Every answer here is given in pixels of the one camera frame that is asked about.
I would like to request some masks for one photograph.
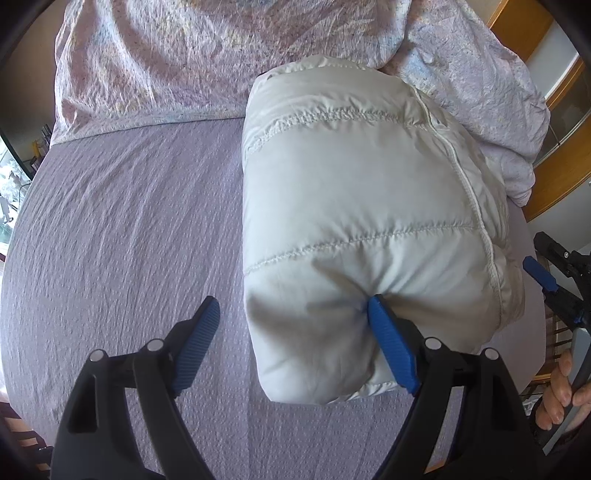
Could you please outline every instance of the finger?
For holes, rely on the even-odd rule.
[[[591,403],[591,384],[583,385],[573,395],[573,405],[578,407],[584,403]]]
[[[579,411],[577,412],[577,414],[574,416],[573,421],[569,423],[569,426],[566,427],[564,432],[565,433],[570,432],[571,430],[574,430],[579,425],[581,425],[585,421],[585,419],[589,416],[590,412],[591,412],[591,404],[586,403],[583,406],[581,406],[581,408],[579,408]]]
[[[562,374],[559,368],[552,370],[550,388],[563,407],[567,407],[570,404],[572,389],[570,388],[569,379]]]
[[[540,405],[535,411],[535,422],[542,430],[550,430],[552,428],[552,419],[544,408],[544,404]]]
[[[558,398],[554,396],[551,388],[546,388],[546,390],[544,390],[542,403],[544,404],[546,412],[550,415],[552,423],[556,425],[562,423],[564,419],[564,409],[558,401]]]
[[[565,377],[570,375],[570,371],[573,369],[573,354],[570,353],[570,350],[562,352],[562,355],[558,359],[558,368],[560,368],[560,373]]]

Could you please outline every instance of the clamp jaw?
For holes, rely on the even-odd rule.
[[[525,257],[523,269],[542,287],[544,302],[573,332],[571,351],[573,368],[569,382],[577,391],[591,380],[591,256],[577,251],[568,252],[544,232],[535,234],[535,249],[546,257],[566,277],[576,283],[582,299],[558,285],[556,279],[533,257]],[[564,409],[564,420],[551,430],[542,430],[535,424],[535,412],[539,399],[530,415],[531,428],[538,445],[548,454],[567,429],[579,407],[570,404]]]
[[[190,320],[138,352],[94,350],[66,404],[51,461],[52,480],[213,480],[174,399],[191,386],[219,324],[207,297]],[[125,389],[136,388],[165,477],[144,467],[129,421]]]
[[[381,295],[370,299],[369,324],[397,382],[414,396],[402,430],[374,480],[537,478],[535,445],[515,384],[492,349],[453,352],[396,317]],[[424,473],[452,387],[464,387],[462,410],[446,464]]]

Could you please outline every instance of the seam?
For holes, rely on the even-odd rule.
[[[298,61],[295,62],[297,63],[297,65],[300,67],[297,70],[289,70],[287,71],[283,71],[283,72],[267,72],[264,73],[263,75],[267,75],[267,77],[265,77],[264,79],[261,79],[261,82],[256,85],[255,87],[253,87],[252,92],[250,93],[250,95],[248,96],[248,101],[246,102],[246,109],[248,110],[248,105],[251,103],[251,97],[253,95],[256,95],[259,90],[261,89],[261,86],[264,85],[266,82],[268,82],[269,80],[271,80],[272,78],[276,78],[276,77],[280,77],[282,75],[289,75],[290,73],[298,73],[298,72],[307,72],[308,70],[314,70],[314,69],[323,69],[325,67],[337,67],[340,69],[352,69],[352,70],[359,70],[362,72],[365,72],[367,70],[374,70],[377,72],[377,70],[369,68],[369,67],[363,67],[362,65],[359,65],[357,63],[353,64],[353,65],[342,65],[342,64],[338,64],[338,63],[326,63],[325,65],[309,65],[304,67],[302,65],[302,61]]]
[[[395,238],[398,236],[411,235],[413,233],[419,233],[419,232],[431,232],[431,231],[443,231],[443,230],[455,230],[455,229],[463,229],[463,230],[471,230],[472,231],[472,230],[475,230],[476,228],[472,225],[463,225],[461,223],[457,224],[457,225],[427,226],[427,227],[423,227],[423,228],[410,228],[407,230],[398,230],[395,232],[378,233],[377,235],[368,235],[368,236],[363,236],[360,238],[353,238],[350,240],[339,240],[336,242],[309,245],[304,248],[297,248],[297,249],[294,249],[294,250],[291,250],[291,251],[288,251],[288,252],[285,252],[282,254],[274,255],[273,257],[267,258],[265,260],[261,260],[260,262],[257,262],[254,265],[251,265],[250,267],[245,268],[243,273],[244,273],[244,276],[246,277],[250,273],[252,273],[252,272],[254,272],[266,265],[270,265],[273,263],[279,263],[282,260],[287,260],[290,258],[305,257],[306,255],[309,255],[309,254],[312,254],[312,253],[315,253],[315,252],[318,252],[321,250],[327,250],[330,248],[348,247],[353,244],[361,244],[364,242],[371,242],[373,240],[381,240],[384,238]]]
[[[299,125],[310,125],[316,122],[342,120],[392,122],[404,127],[419,127],[425,130],[427,129],[422,123],[409,123],[400,121],[399,117],[392,115],[391,113],[386,113],[383,111],[362,112],[361,110],[350,106],[337,107],[329,111],[318,110],[313,113],[304,111],[303,113],[298,113],[296,115],[291,115],[288,118],[275,121],[273,126],[270,127],[266,133],[258,136],[256,140],[254,140],[252,144],[246,148],[243,168],[246,168],[250,155],[258,152],[265,145],[265,143],[267,143],[275,135],[283,133],[290,128]]]
[[[412,88],[412,90],[414,92],[414,96],[417,98],[418,102],[420,103],[421,107],[423,108],[423,111],[425,112],[427,125],[429,125],[429,127],[433,130],[433,133],[435,134],[435,136],[437,138],[439,138],[441,141],[443,141],[447,145],[447,147],[451,150],[452,157],[453,157],[453,161],[452,161],[453,169],[456,172],[456,174],[459,176],[460,181],[462,182],[462,186],[464,187],[464,191],[466,192],[466,195],[468,196],[468,199],[470,201],[470,207],[472,208],[472,212],[476,215],[476,218],[478,221],[478,231],[480,233],[480,236],[484,240],[484,244],[485,244],[485,252],[486,252],[486,256],[487,256],[487,260],[488,260],[488,262],[487,262],[488,275],[489,275],[489,278],[491,281],[491,286],[492,286],[493,292],[495,293],[495,296],[496,296],[497,301],[499,303],[499,319],[498,319],[499,325],[498,325],[498,327],[500,327],[503,324],[503,321],[502,321],[503,320],[503,301],[502,301],[502,297],[501,297],[501,279],[499,278],[499,271],[497,270],[497,267],[495,264],[494,248],[493,248],[492,239],[491,239],[491,236],[488,234],[488,231],[486,231],[486,226],[484,224],[484,219],[482,217],[482,211],[480,209],[480,205],[478,204],[478,198],[476,197],[476,193],[474,192],[474,189],[472,188],[472,184],[470,183],[470,180],[468,179],[466,172],[464,171],[464,169],[462,168],[462,165],[460,164],[460,160],[457,157],[457,152],[456,152],[456,149],[454,148],[453,144],[445,136],[443,136],[441,133],[439,133],[438,130],[433,125],[433,123],[431,121],[431,115],[429,114],[429,111],[427,109],[427,105],[425,105],[425,103],[423,102],[423,99],[420,97],[417,89],[412,85],[410,85],[410,88]]]

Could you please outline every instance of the blue clamp pad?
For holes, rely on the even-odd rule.
[[[523,269],[546,291],[557,292],[558,283],[552,274],[546,270],[534,257],[523,259]]]
[[[195,328],[176,358],[175,378],[171,385],[175,394],[179,395],[192,385],[219,323],[220,305],[213,299],[197,320]]]
[[[416,352],[413,352],[411,345],[397,329],[396,322],[399,319],[382,305],[378,296],[373,296],[368,302],[368,320],[396,382],[415,395],[421,386],[417,375]]]

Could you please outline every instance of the white down jacket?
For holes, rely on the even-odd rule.
[[[271,400],[396,385],[368,328],[376,293],[463,352],[522,315],[498,167],[399,78],[322,56],[261,75],[242,167],[245,309]]]

